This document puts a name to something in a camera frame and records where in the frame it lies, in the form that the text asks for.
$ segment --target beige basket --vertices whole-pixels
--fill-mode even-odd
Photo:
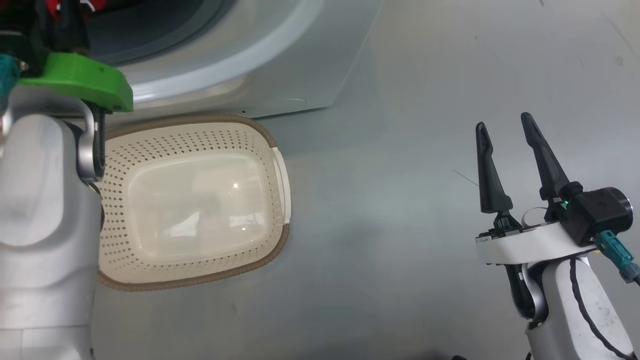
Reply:
[[[281,251],[291,200],[280,151],[258,123],[190,117],[109,134],[98,184],[102,283],[161,290],[254,270]]]

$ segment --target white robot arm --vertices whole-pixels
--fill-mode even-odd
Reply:
[[[540,129],[522,114],[527,143],[533,148],[548,201],[545,223],[522,227],[510,214],[492,160],[486,126],[476,126],[480,204],[497,213],[494,228],[476,238],[480,260],[504,265],[535,360],[636,359],[632,344],[586,254],[601,250],[627,282],[640,284],[633,256],[616,235],[631,227],[633,209],[614,188],[583,192],[570,183]]]
[[[77,159],[92,146],[38,111],[101,120],[79,99],[33,90],[21,102],[15,89],[5,114],[19,120],[0,158],[0,359],[88,360],[102,206]]]

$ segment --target green bracket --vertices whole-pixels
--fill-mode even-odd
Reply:
[[[42,76],[22,78],[19,84],[45,86],[56,94],[93,102],[107,111],[133,111],[133,92],[124,75],[78,54],[49,54]]]

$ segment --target cable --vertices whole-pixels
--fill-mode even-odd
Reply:
[[[533,210],[533,209],[543,209],[543,210],[546,210],[547,208],[543,208],[542,206],[536,206],[535,208],[531,208],[531,209],[529,209],[529,210],[525,211],[525,212],[524,212],[524,214],[522,214],[522,219],[521,219],[521,221],[520,221],[520,223],[522,224],[522,227],[529,227],[529,224],[527,224],[527,223],[524,221],[524,217],[525,217],[525,216],[527,216],[527,214],[528,214],[531,210]]]
[[[575,274],[575,258],[569,260],[569,278],[571,279],[573,297],[575,297],[575,300],[578,302],[578,308],[580,309],[580,314],[582,314],[584,321],[586,321],[589,324],[589,328],[591,329],[591,332],[596,336],[596,338],[598,338],[598,340],[602,341],[602,344],[604,345],[605,348],[607,348],[607,350],[616,354],[616,356],[618,356],[620,359],[637,360],[637,358],[635,357],[635,355],[633,355],[633,353],[631,356],[625,355],[620,350],[618,350],[613,345],[611,345],[611,343],[609,343],[609,341],[598,330],[598,327],[596,327],[596,324],[593,323],[593,320],[591,319],[591,317],[589,316],[589,313],[587,312],[587,308],[584,306],[582,295],[580,294],[578,277]]]

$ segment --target washing machine door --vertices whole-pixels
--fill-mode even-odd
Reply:
[[[307,31],[323,5],[323,0],[109,0],[104,12],[88,21],[92,57],[127,76],[135,109],[111,123],[232,101],[252,71]]]

